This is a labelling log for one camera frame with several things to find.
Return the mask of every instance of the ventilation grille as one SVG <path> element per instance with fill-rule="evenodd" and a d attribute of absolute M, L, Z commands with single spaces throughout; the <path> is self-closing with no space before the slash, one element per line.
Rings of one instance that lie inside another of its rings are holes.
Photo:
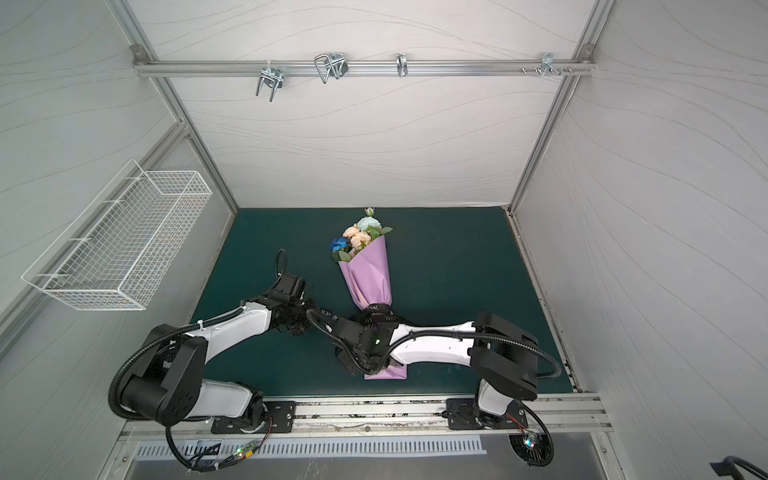
<path fill-rule="evenodd" d="M 187 440 L 183 448 L 191 457 L 220 440 Z M 221 442 L 220 458 L 232 455 L 247 439 Z M 437 457 L 449 455 L 485 455 L 480 435 L 419 435 L 390 437 L 327 437 L 320 439 L 269 439 L 251 458 L 324 458 L 324 457 Z M 203 459 L 213 459 L 207 455 Z M 139 445 L 136 460 L 173 460 L 162 440 L 146 440 Z"/>

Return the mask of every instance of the red wire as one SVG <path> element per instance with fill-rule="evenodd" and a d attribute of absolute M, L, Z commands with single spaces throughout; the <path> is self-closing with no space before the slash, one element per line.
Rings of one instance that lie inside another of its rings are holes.
<path fill-rule="evenodd" d="M 517 420 L 515 417 L 513 417 L 512 415 L 509 415 L 508 413 L 505 413 L 504 415 L 505 415 L 505 416 L 506 416 L 508 419 L 510 419 L 510 420 L 512 420 L 513 422 L 515 422 L 515 423 L 517 423 L 517 424 L 518 424 L 518 427 L 520 427 L 520 432 L 522 432 L 522 433 L 525 433 L 525 431 L 526 431 L 527 429 L 526 429 L 526 428 L 525 428 L 525 427 L 524 427 L 524 426 L 523 426 L 523 425 L 522 425 L 520 422 L 518 422 L 518 420 Z"/>
<path fill-rule="evenodd" d="M 266 435 L 263 439 L 261 439 L 261 445 L 264 445 L 264 442 L 266 442 L 266 440 L 270 437 L 270 433 L 272 433 L 272 417 L 267 418 L 270 420 L 270 429 L 266 431 Z"/>

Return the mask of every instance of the white wall panel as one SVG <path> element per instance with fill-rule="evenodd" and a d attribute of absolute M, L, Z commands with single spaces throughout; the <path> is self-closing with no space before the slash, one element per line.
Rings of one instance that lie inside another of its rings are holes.
<path fill-rule="evenodd" d="M 558 80 L 174 80 L 241 207 L 509 202 Z"/>
<path fill-rule="evenodd" d="M 130 0 L 163 60 L 570 58 L 593 0 Z"/>
<path fill-rule="evenodd" d="M 184 140 L 156 170 L 198 170 Z M 214 194 L 146 310 L 78 312 L 50 300 L 0 362 L 3 478 L 96 478 L 124 420 L 107 405 L 112 376 L 161 323 L 186 323 L 231 220 Z"/>
<path fill-rule="evenodd" d="M 130 0 L 163 60 L 570 58 L 594 0 Z M 558 79 L 174 80 L 241 207 L 509 202 Z"/>
<path fill-rule="evenodd" d="M 174 119 L 99 0 L 0 5 L 0 312 L 20 276 Z"/>
<path fill-rule="evenodd" d="M 618 2 L 518 211 L 629 478 L 768 468 L 767 22 Z"/>
<path fill-rule="evenodd" d="M 3 2 L 0 45 L 2 311 L 22 272 L 174 119 L 102 0 Z M 203 170 L 186 141 L 161 167 Z M 44 304 L 0 360 L 0 478 L 98 475 L 123 425 L 106 402 L 112 375 L 153 326 L 189 318 L 229 218 L 214 195 L 145 311 Z"/>

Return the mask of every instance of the metal hook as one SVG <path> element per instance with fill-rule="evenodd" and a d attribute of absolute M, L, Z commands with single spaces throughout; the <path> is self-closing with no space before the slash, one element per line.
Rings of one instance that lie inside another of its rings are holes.
<path fill-rule="evenodd" d="M 322 70 L 320 69 L 320 64 L 318 63 L 321 58 L 325 58 L 325 61 L 323 61 Z M 315 57 L 315 68 L 317 68 L 317 73 L 320 74 L 320 80 L 322 80 L 324 84 L 328 83 L 328 77 L 331 75 L 330 65 L 331 65 L 331 57 L 329 57 L 328 54 L 321 53 L 320 55 L 317 55 Z"/>
<path fill-rule="evenodd" d="M 406 58 L 406 54 L 398 53 L 396 56 L 396 60 L 397 60 L 397 76 L 405 77 L 408 74 L 408 59 Z"/>
<path fill-rule="evenodd" d="M 320 60 L 323 60 L 322 67 L 320 66 Z M 346 64 L 346 59 L 343 53 L 330 53 L 320 54 L 315 57 L 315 68 L 317 73 L 320 74 L 320 80 L 323 83 L 328 82 L 328 77 L 333 73 L 333 77 L 339 80 L 349 70 L 349 66 Z"/>
<path fill-rule="evenodd" d="M 266 85 L 271 88 L 270 101 L 275 98 L 275 92 L 278 88 L 283 87 L 283 74 L 280 70 L 272 67 L 262 68 L 261 76 L 259 76 L 259 83 L 256 86 L 256 96 L 259 96 L 262 85 Z"/>
<path fill-rule="evenodd" d="M 555 70 L 554 67 L 552 67 L 552 62 L 554 60 L 554 55 L 551 53 L 545 53 L 544 57 L 541 59 L 541 67 L 537 68 L 536 71 L 539 73 L 540 76 L 544 76 L 546 74 L 556 74 L 559 75 L 562 73 L 560 70 Z"/>

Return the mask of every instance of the flower bouquet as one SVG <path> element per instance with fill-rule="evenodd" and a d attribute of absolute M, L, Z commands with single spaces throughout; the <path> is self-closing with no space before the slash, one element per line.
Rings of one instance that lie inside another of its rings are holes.
<path fill-rule="evenodd" d="M 366 216 L 329 245 L 331 257 L 339 263 L 349 294 L 361 310 L 376 303 L 392 305 L 384 243 L 384 235 L 391 231 L 391 227 L 382 227 L 373 217 L 372 208 L 366 208 Z"/>

